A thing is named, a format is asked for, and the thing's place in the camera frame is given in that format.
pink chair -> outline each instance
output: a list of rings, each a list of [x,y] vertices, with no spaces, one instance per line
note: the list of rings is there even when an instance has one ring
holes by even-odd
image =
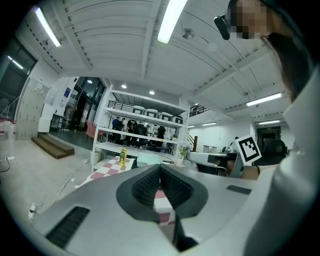
[[[97,125],[95,125],[93,122],[90,122],[88,120],[86,120],[86,132],[85,134],[94,139],[95,138],[95,133],[96,133],[96,128]],[[99,130],[98,132],[98,136],[97,136],[97,140],[101,139],[102,135],[104,134],[104,132],[102,130]]]

power strip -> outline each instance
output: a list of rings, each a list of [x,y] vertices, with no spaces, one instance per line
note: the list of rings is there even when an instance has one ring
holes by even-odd
[[[32,222],[35,218],[35,215],[36,215],[36,212],[37,212],[37,209],[38,209],[38,205],[36,205],[35,203],[33,203],[31,205],[31,208],[29,210],[29,214],[28,214],[28,217],[29,217],[29,220]]]

fluorescent light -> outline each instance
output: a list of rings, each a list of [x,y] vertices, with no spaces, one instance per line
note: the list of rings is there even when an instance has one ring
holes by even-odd
[[[257,104],[260,104],[260,103],[263,103],[263,102],[268,102],[268,101],[272,101],[272,100],[281,98],[281,96],[282,96],[281,93],[277,93],[277,94],[274,94],[274,95],[271,95],[271,96],[268,96],[268,97],[264,97],[264,98],[260,98],[260,99],[254,100],[254,101],[250,101],[246,105],[248,107],[250,107],[250,106],[257,105]]]
[[[24,67],[21,66],[21,65],[20,65],[18,62],[16,62],[15,60],[12,60],[12,62],[13,62],[19,69],[21,69],[21,70],[24,69]]]
[[[58,41],[57,37],[55,36],[55,34],[53,33],[53,31],[51,30],[48,22],[46,21],[45,16],[43,15],[42,11],[40,8],[37,8],[35,10],[35,14],[38,17],[39,21],[41,22],[41,25],[43,26],[44,30],[46,31],[46,33],[48,34],[48,36],[51,38],[51,40],[53,41],[53,43],[55,44],[56,47],[60,46],[60,42]]]
[[[217,124],[216,122],[211,122],[211,123],[205,123],[202,126],[210,126],[210,125],[216,125],[216,124]]]
[[[169,43],[178,19],[188,0],[170,0],[161,24],[158,41],[164,44]]]
[[[280,123],[280,120],[268,121],[268,122],[260,122],[259,125],[269,125],[269,124],[276,124]]]

floor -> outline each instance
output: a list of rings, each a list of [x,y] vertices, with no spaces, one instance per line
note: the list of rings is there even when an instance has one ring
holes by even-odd
[[[0,141],[0,160],[9,156],[11,147],[8,141]],[[37,211],[43,213],[57,198],[56,190],[66,182],[66,174],[73,168],[79,167],[83,158],[90,158],[90,152],[54,159],[40,149],[31,140],[13,142],[15,160],[11,160],[10,169],[0,172],[0,194],[10,211],[30,223],[28,213],[32,203],[43,205]],[[8,163],[1,161],[0,170],[6,170]],[[74,180],[70,181],[63,192],[63,198],[73,191],[74,186],[80,185],[91,174],[90,162],[79,169]]]
[[[65,142],[71,143],[86,150],[91,151],[94,145],[94,141],[87,137],[85,131],[50,131],[50,134]]]

white metal shelf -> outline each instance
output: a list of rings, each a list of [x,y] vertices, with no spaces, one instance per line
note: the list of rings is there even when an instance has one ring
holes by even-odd
[[[181,143],[183,143],[183,142],[174,141],[174,140],[168,140],[168,139],[163,139],[163,138],[155,138],[155,137],[148,137],[148,136],[129,133],[129,132],[125,132],[125,131],[113,130],[113,129],[105,128],[105,127],[101,127],[101,126],[99,126],[98,129],[102,130],[102,131],[110,132],[110,133],[122,134],[122,135],[131,136],[131,137],[146,139],[146,140],[150,140],[150,141],[166,142],[166,143],[171,143],[171,144],[181,144]]]
[[[118,144],[114,144],[114,143],[110,143],[110,142],[102,142],[102,143],[97,142],[95,144],[95,147],[97,147],[99,149],[103,149],[103,150],[108,150],[108,151],[120,153],[120,151],[123,149],[124,146],[118,145]],[[126,154],[128,156],[139,157],[139,155],[141,153],[152,154],[152,155],[157,155],[157,156],[164,156],[166,158],[171,159],[173,162],[175,162],[177,160],[176,157],[174,155],[172,155],[172,154],[154,152],[154,151],[134,148],[134,147],[130,147],[130,146],[126,147]]]
[[[123,111],[123,110],[114,109],[114,108],[109,108],[109,107],[105,107],[104,110],[106,110],[106,111],[108,111],[111,114],[116,115],[116,116],[122,116],[122,117],[125,117],[125,118],[130,118],[130,119],[143,121],[143,122],[150,122],[150,123],[153,123],[153,124],[156,124],[156,125],[161,125],[161,126],[166,126],[166,127],[173,127],[173,128],[185,127],[184,124],[171,122],[171,121],[167,121],[167,120],[163,120],[163,119],[159,119],[159,118],[155,118],[155,117],[151,117],[151,116],[146,116],[146,115],[143,115],[143,114],[132,113],[132,112]]]
[[[111,90],[111,93],[113,93],[114,97],[119,102],[138,105],[145,109],[155,109],[159,112],[166,112],[172,115],[180,115],[181,113],[188,111],[188,109],[184,109],[183,107],[168,102],[125,91]]]

